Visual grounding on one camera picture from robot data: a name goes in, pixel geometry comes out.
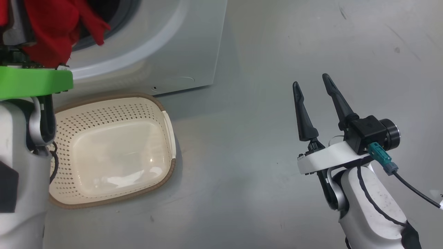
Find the red clothing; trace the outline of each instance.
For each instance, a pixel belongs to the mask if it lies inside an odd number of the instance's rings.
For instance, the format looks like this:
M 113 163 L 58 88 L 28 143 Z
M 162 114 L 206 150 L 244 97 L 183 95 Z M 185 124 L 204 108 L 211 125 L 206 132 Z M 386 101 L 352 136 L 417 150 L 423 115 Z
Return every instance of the red clothing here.
M 110 30 L 86 0 L 25 0 L 25 7 L 37 44 L 23 50 L 45 67 L 57 67 L 68 61 L 72 46 L 79 39 L 80 21 L 98 45 L 104 43 L 105 30 Z
M 8 23 L 8 0 L 0 0 L 0 27 Z

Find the washing machine drum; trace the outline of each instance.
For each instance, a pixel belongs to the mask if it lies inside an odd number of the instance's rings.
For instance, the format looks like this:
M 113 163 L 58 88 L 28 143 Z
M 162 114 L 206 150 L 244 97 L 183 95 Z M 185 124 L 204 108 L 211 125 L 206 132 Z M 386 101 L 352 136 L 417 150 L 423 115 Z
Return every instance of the washing machine drum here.
M 177 32 L 187 0 L 88 0 L 110 26 L 102 46 L 86 29 L 67 65 L 76 82 L 88 82 L 127 68 L 163 47 Z

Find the cable connector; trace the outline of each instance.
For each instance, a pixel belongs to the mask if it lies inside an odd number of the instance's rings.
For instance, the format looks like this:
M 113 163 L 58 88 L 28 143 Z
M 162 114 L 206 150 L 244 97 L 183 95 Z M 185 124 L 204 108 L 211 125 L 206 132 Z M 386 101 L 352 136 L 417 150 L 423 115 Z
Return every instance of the cable connector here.
M 388 155 L 379 143 L 371 143 L 368 146 L 368 153 L 374 160 L 383 166 L 383 169 L 388 175 L 392 175 L 393 172 L 398 170 L 398 166 L 391 161 L 392 157 Z

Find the beige plastic basket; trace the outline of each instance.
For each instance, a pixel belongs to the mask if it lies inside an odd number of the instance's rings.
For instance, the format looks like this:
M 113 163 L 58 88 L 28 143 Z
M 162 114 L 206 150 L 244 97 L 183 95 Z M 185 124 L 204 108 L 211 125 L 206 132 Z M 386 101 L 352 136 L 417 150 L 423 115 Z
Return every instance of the beige plastic basket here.
M 171 177 L 174 133 L 154 97 L 95 99 L 60 108 L 56 118 L 59 168 L 49 189 L 53 204 L 77 209 L 117 202 L 152 191 Z

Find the gray floor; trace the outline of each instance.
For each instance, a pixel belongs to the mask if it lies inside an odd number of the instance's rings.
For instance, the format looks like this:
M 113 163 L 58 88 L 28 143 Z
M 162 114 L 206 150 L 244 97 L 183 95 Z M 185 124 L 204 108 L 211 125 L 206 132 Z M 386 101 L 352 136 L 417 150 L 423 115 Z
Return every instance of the gray floor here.
M 439 0 L 229 1 L 214 85 L 159 98 L 181 151 L 170 181 L 118 204 L 51 206 L 45 248 L 345 248 L 317 177 L 296 165 L 307 143 L 292 82 L 320 140 L 340 134 L 322 73 L 355 112 L 397 123 L 391 155 L 404 178 L 443 192 L 442 9 Z M 374 168 L 423 248 L 440 248 L 441 210 Z

